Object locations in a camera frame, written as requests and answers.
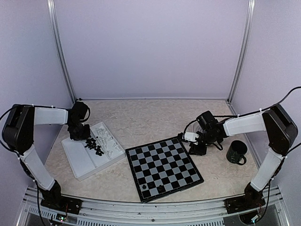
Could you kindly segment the white plastic tray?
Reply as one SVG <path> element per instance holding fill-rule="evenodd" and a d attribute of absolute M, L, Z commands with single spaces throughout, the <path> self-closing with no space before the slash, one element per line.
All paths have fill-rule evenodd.
<path fill-rule="evenodd" d="M 109 129 L 103 122 L 100 122 L 92 126 L 90 129 L 91 131 L 90 137 L 94 138 L 98 145 L 100 144 L 97 140 L 95 129 L 100 127 L 104 127 L 109 131 Z M 85 148 L 85 145 L 86 145 L 86 140 L 74 141 L 71 140 L 70 138 L 67 138 L 62 141 L 62 146 L 64 148 L 69 164 L 71 166 L 72 172 L 78 181 L 82 181 L 92 176 L 93 174 L 100 172 L 101 170 L 122 160 L 126 156 L 125 150 L 120 144 L 119 146 L 124 151 L 124 153 L 113 159 L 110 159 L 105 152 L 104 155 L 98 156 L 95 154 L 94 150 L 89 150 L 88 148 Z"/>

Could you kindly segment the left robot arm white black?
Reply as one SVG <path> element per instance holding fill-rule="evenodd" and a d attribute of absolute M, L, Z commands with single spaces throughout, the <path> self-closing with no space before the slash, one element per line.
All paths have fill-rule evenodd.
<path fill-rule="evenodd" d="M 90 137 L 90 108 L 77 101 L 71 109 L 53 106 L 14 104 L 5 112 L 1 145 L 17 155 L 20 164 L 42 193 L 41 205 L 77 214 L 82 201 L 61 194 L 59 183 L 49 174 L 34 146 L 36 125 L 67 125 L 70 139 L 82 141 Z"/>

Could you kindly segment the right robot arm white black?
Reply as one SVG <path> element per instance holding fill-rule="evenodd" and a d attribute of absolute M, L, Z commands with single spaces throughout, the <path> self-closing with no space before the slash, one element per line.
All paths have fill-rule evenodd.
<path fill-rule="evenodd" d="M 263 190 L 270 187 L 271 181 L 281 170 L 288 154 L 296 149 L 293 145 L 298 128 L 285 109 L 277 102 L 267 108 L 259 109 L 243 115 L 213 115 L 210 111 L 199 115 L 197 122 L 201 131 L 188 132 L 184 130 L 179 139 L 190 143 L 190 153 L 204 155 L 209 145 L 221 149 L 222 142 L 227 137 L 253 132 L 266 132 L 268 136 L 268 152 L 256 175 L 247 184 L 244 193 L 224 201 L 227 213 L 250 210 L 268 202 L 263 197 Z"/>

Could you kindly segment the black white chessboard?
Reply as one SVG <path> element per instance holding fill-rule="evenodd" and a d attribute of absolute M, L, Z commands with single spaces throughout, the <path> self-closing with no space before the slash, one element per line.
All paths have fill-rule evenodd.
<path fill-rule="evenodd" d="M 126 149 L 126 155 L 141 203 L 151 202 L 204 182 L 178 137 Z"/>

